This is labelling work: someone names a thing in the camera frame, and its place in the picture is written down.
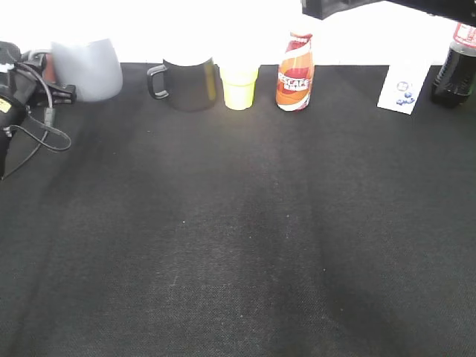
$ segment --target black mug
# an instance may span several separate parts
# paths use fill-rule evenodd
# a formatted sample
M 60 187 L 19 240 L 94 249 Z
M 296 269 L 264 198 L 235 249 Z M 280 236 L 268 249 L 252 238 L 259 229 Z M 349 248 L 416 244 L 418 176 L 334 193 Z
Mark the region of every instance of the black mug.
M 156 92 L 153 78 L 164 74 L 164 90 Z M 216 101 L 215 66 L 213 60 L 198 65 L 164 63 L 147 71 L 147 88 L 154 99 L 166 98 L 176 109 L 193 112 L 210 108 Z

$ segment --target white background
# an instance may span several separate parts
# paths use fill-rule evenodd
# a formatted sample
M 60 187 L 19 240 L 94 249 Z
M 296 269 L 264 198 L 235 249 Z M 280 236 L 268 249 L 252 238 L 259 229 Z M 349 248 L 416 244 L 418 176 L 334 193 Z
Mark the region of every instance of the white background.
M 0 40 L 22 51 L 51 40 L 87 42 L 109 36 L 121 62 L 160 62 L 167 41 L 188 58 L 209 52 L 216 62 L 279 63 L 296 24 L 314 34 L 321 65 L 385 65 L 399 57 L 446 58 L 455 22 L 386 1 L 336 13 L 324 21 L 299 15 L 299 0 L 76 1 L 43 0 L 26 11 L 2 3 Z

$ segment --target cable connector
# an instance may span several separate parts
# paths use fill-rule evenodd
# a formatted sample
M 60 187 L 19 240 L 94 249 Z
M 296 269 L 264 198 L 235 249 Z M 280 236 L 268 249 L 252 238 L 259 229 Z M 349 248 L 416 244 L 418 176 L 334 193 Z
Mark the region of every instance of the cable connector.
M 45 108 L 45 117 L 43 120 L 45 121 L 45 125 L 49 126 L 50 128 L 52 128 L 54 125 L 55 110 L 55 108 Z

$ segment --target orange bottle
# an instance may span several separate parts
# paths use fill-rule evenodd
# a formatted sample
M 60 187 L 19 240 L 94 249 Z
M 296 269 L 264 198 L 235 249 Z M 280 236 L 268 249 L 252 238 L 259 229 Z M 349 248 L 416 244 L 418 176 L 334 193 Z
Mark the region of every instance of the orange bottle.
M 298 35 L 291 32 L 291 40 L 277 74 L 276 103 L 287 112 L 304 109 L 309 104 L 314 77 L 311 38 L 310 33 Z

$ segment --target mug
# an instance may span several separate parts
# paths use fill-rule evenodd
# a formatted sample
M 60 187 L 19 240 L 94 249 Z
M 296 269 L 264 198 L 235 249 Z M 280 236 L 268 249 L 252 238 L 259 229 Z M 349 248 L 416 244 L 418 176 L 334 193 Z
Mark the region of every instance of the mug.
M 32 51 L 29 57 L 45 53 L 53 56 L 57 81 L 75 85 L 81 102 L 109 99 L 122 89 L 122 69 L 110 39 L 84 44 L 52 42 L 51 50 Z
M 153 78 L 160 73 L 164 75 L 164 90 L 156 92 Z M 152 98 L 166 98 L 175 109 L 194 112 L 210 108 L 216 102 L 213 60 L 198 65 L 176 65 L 164 60 L 147 71 L 147 88 Z

